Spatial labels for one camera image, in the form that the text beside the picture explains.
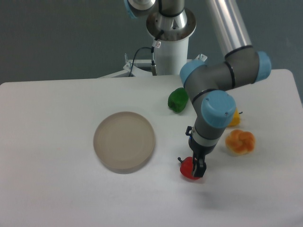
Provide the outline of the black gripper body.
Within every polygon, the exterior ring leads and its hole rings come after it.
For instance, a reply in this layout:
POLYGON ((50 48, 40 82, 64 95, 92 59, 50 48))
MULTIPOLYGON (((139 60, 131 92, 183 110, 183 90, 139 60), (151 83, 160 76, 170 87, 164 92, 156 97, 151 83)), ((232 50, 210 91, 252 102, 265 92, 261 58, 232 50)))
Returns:
POLYGON ((211 153, 215 147, 215 140, 206 139, 198 134, 195 127, 188 126, 186 135, 188 144, 193 151, 193 157, 199 162, 205 162, 205 156, 211 153))

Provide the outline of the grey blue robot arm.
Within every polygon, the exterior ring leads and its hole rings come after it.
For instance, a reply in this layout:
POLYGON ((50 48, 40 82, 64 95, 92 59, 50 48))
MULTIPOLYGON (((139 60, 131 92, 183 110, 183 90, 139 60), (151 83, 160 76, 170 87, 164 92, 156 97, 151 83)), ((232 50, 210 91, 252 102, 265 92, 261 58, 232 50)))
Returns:
POLYGON ((146 16, 153 74, 178 74, 197 114, 186 135, 193 152, 191 175, 202 177, 205 157, 215 148, 236 110, 228 90, 266 79, 271 61, 265 52, 254 50, 239 8, 234 0, 208 0, 224 61, 207 66, 202 59, 187 60, 188 39, 196 18, 182 0, 126 0, 132 18, 146 16))

